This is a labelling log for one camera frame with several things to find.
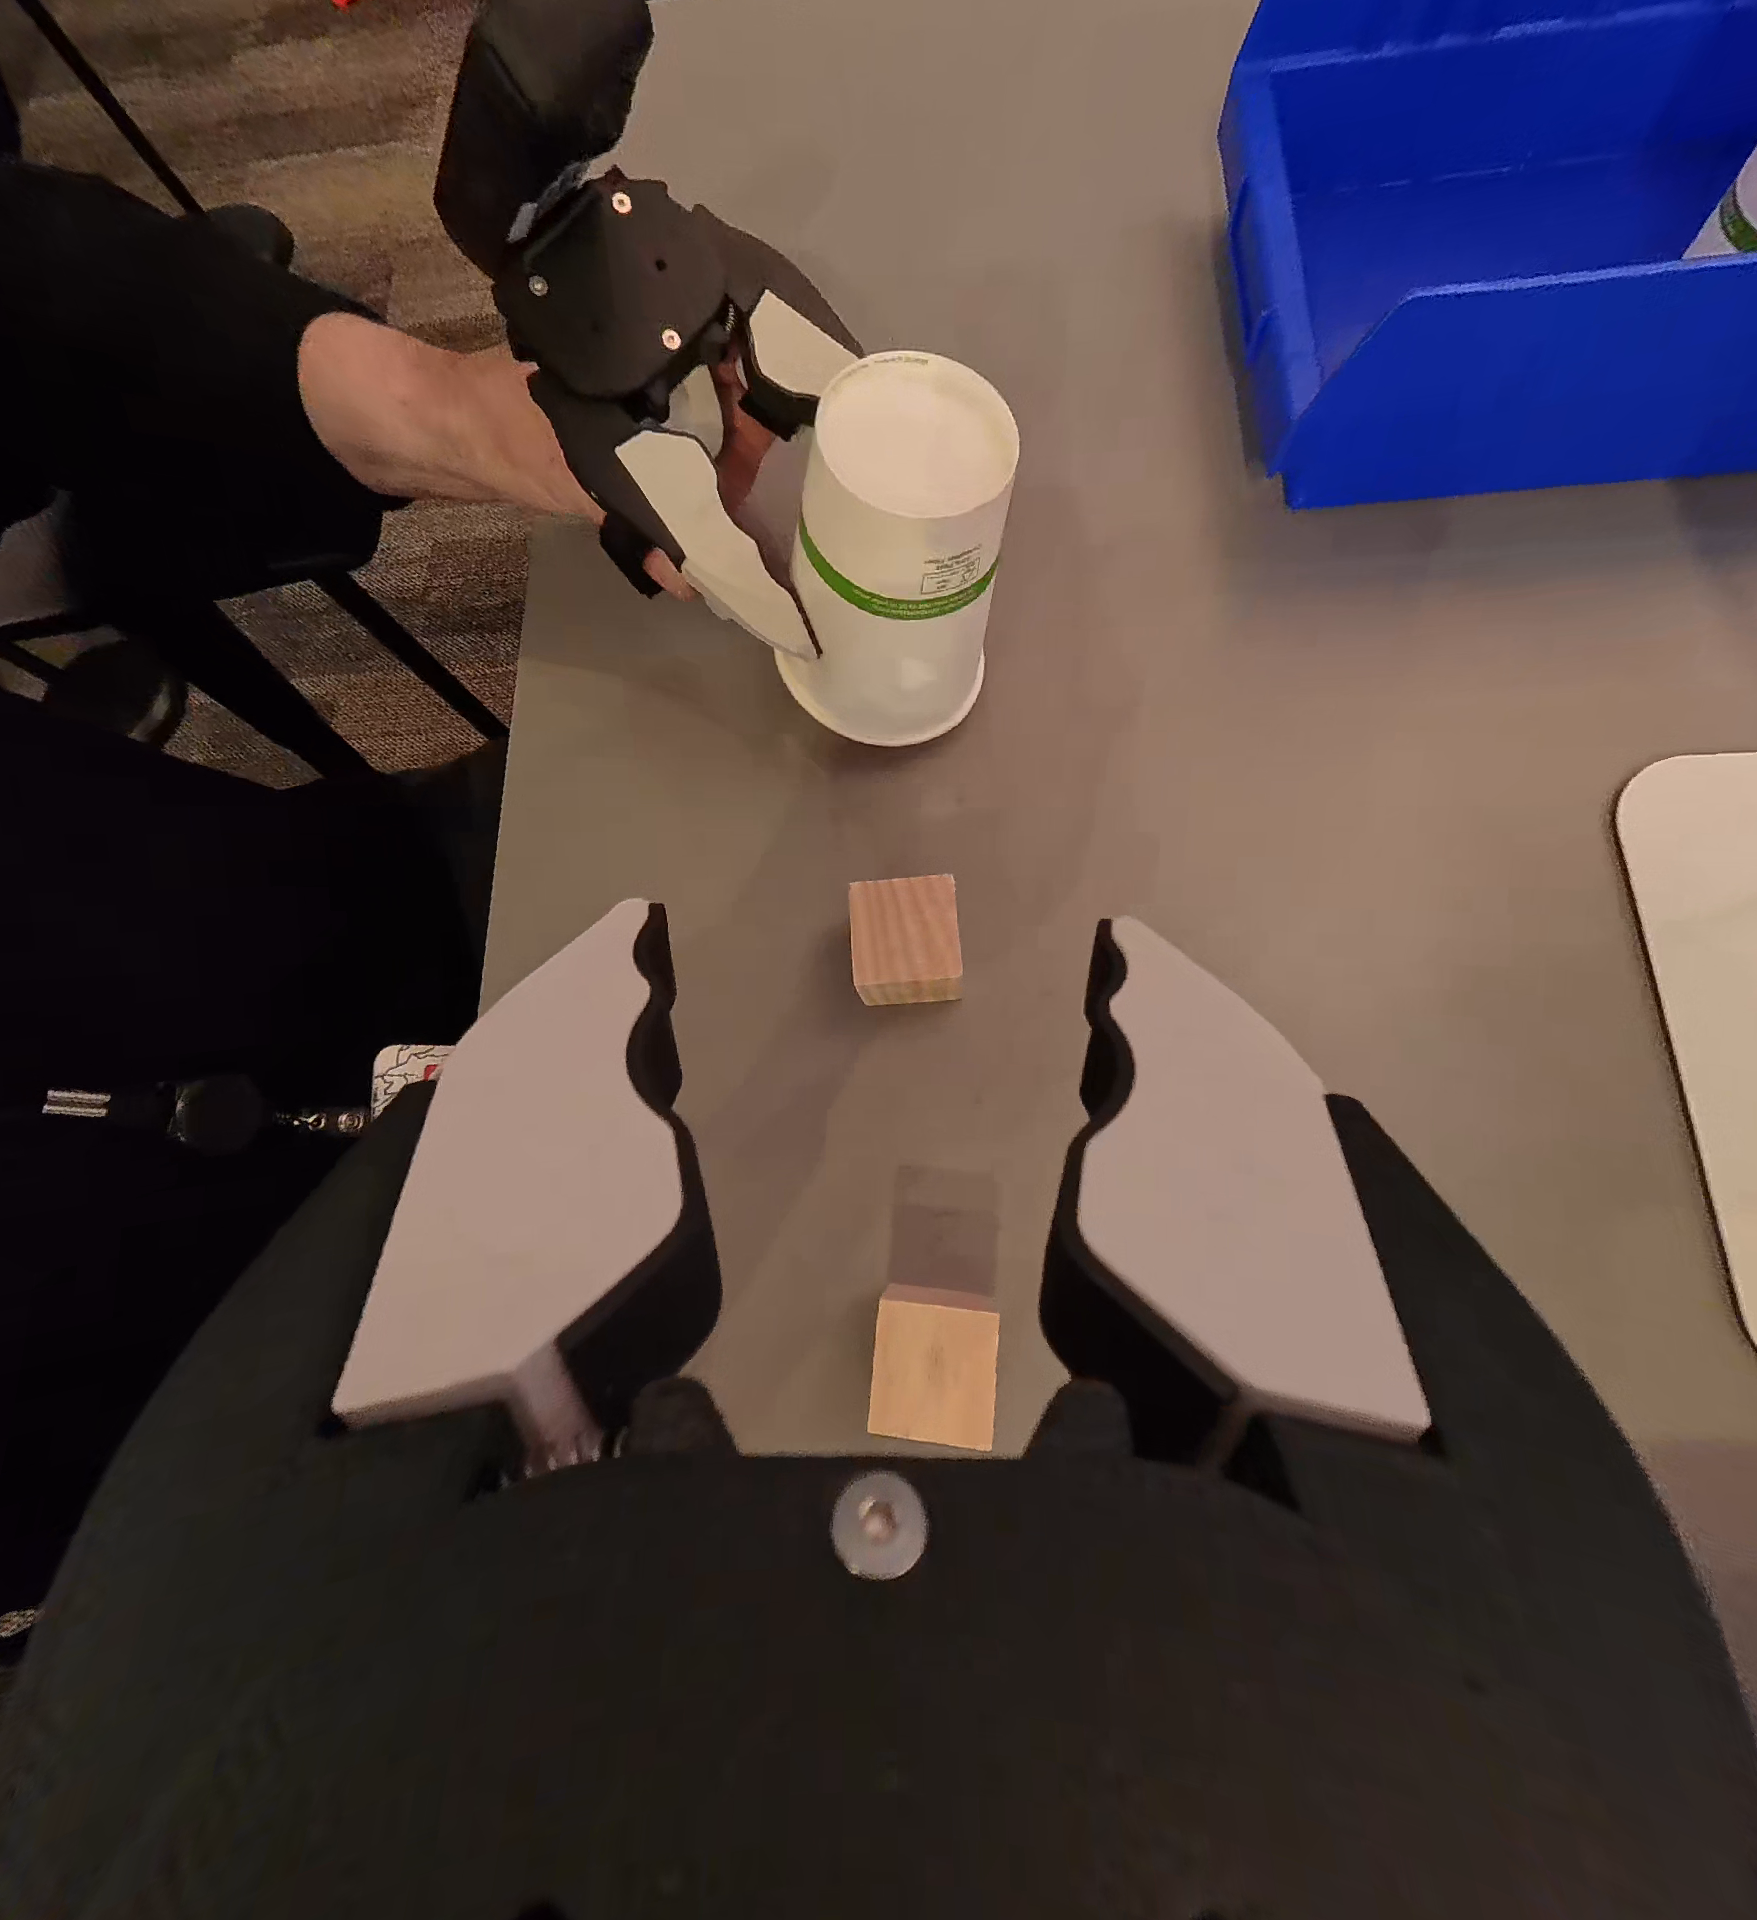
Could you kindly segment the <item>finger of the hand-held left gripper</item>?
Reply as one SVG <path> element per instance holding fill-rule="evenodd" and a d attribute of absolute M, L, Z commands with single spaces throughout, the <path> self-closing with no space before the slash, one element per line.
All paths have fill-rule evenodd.
<path fill-rule="evenodd" d="M 625 440 L 616 460 L 664 529 L 647 540 L 675 555 L 675 571 L 713 612 L 783 655 L 819 658 L 795 593 L 778 586 L 723 506 L 713 460 L 697 438 L 645 426 Z"/>
<path fill-rule="evenodd" d="M 727 228 L 727 298 L 746 384 L 764 395 L 819 397 L 865 354 L 807 272 L 743 228 Z"/>

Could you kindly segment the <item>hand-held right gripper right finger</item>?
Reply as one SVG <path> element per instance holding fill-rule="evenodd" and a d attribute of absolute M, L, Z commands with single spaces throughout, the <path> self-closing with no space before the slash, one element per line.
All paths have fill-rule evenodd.
<path fill-rule="evenodd" d="M 1415 1462 L 1430 1404 L 1318 1076 L 1134 916 L 1098 923 L 1038 1325 L 1143 1462 L 1297 1428 Z"/>

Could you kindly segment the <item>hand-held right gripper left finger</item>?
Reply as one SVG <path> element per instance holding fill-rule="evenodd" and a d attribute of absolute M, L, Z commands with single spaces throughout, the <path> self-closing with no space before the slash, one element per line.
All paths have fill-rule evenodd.
<path fill-rule="evenodd" d="M 508 1411 L 530 1473 L 601 1459 L 711 1334 L 721 1279 L 675 1113 L 667 910 L 624 899 L 437 1071 L 330 1401 L 346 1428 Z"/>

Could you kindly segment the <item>green-banded white paper cup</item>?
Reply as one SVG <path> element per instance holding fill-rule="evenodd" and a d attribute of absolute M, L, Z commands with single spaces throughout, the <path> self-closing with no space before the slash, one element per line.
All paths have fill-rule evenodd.
<path fill-rule="evenodd" d="M 908 749 L 973 710 L 1018 455 L 996 387 L 935 354 L 869 356 L 819 397 L 792 547 L 817 655 L 778 669 L 826 730 Z"/>

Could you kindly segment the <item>blue plastic bin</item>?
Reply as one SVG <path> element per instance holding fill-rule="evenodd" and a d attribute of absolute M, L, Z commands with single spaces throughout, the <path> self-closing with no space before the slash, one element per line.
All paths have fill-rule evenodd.
<path fill-rule="evenodd" d="M 1219 147 L 1297 510 L 1757 472 L 1757 5 L 1266 3 Z"/>

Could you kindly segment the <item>person's left forearm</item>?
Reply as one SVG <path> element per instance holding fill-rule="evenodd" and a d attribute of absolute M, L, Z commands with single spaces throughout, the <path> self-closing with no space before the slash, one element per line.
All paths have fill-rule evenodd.
<path fill-rule="evenodd" d="M 370 310 L 91 175 L 0 161 L 0 538 L 56 493 L 183 535 L 379 540 L 408 500 L 320 443 L 300 343 Z"/>

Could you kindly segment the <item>grey desk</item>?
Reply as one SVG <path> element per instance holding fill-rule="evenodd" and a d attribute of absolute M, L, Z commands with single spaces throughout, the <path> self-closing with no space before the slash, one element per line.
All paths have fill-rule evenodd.
<path fill-rule="evenodd" d="M 1757 1727 L 1757 1356 L 1611 808 L 1757 749 L 1757 477 L 1291 512 L 1247 449 L 1217 124 L 1250 5 L 660 5 L 619 149 L 1020 427 L 987 686 L 871 751 L 766 647 L 530 538 L 491 1000 L 667 906 L 746 1452 L 865 1452 L 900 1170 L 993 1181 L 999 1446 L 1095 925 L 1138 916 L 1357 1098 L 1634 1443 Z M 865 1006 L 846 888 L 949 874 L 962 997 Z"/>

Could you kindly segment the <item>person's left hand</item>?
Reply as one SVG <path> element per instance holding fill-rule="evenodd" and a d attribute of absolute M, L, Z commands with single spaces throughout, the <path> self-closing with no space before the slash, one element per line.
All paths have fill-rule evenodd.
<path fill-rule="evenodd" d="M 373 493 L 607 527 L 507 349 L 437 349 L 337 314 L 307 333 L 300 379 L 317 436 Z"/>

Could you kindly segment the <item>black badge reel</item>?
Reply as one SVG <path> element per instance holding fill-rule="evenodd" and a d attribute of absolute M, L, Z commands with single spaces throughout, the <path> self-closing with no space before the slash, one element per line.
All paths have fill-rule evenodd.
<path fill-rule="evenodd" d="M 117 1092 L 49 1089 L 35 1118 L 94 1121 L 227 1157 L 275 1135 L 361 1139 L 373 1111 L 364 1104 L 281 1109 L 249 1077 L 219 1073 Z"/>

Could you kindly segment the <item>wooden cube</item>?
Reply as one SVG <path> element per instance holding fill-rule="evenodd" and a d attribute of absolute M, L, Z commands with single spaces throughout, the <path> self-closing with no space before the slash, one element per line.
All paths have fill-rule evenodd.
<path fill-rule="evenodd" d="M 991 1452 L 1000 1315 L 983 1294 L 895 1282 L 876 1308 L 865 1431 Z"/>
<path fill-rule="evenodd" d="M 846 888 L 851 980 L 865 1006 L 962 997 L 956 879 L 949 874 L 854 881 Z"/>

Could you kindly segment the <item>person's black clothing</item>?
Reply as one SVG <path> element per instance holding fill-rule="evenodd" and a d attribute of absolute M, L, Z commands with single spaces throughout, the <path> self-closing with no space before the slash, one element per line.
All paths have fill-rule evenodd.
<path fill-rule="evenodd" d="M 218 1156 L 45 1098 L 241 1076 L 268 1113 L 340 1107 L 387 1044 L 458 1039 L 505 755 L 265 788 L 0 689 L 0 1618 L 342 1150 L 265 1119 Z"/>

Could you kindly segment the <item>black metal rod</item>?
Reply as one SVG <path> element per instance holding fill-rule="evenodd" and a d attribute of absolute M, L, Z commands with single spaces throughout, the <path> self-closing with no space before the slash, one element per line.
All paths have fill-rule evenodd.
<path fill-rule="evenodd" d="M 70 72 L 82 95 L 105 115 L 117 136 L 133 152 L 145 172 L 163 190 L 170 202 L 187 217 L 202 217 L 205 209 L 195 200 L 189 185 L 177 175 L 162 156 L 136 120 L 123 108 L 110 85 L 97 72 L 94 65 L 80 53 L 75 38 L 56 22 L 45 3 L 16 3 L 17 13 L 25 16 L 56 60 Z"/>

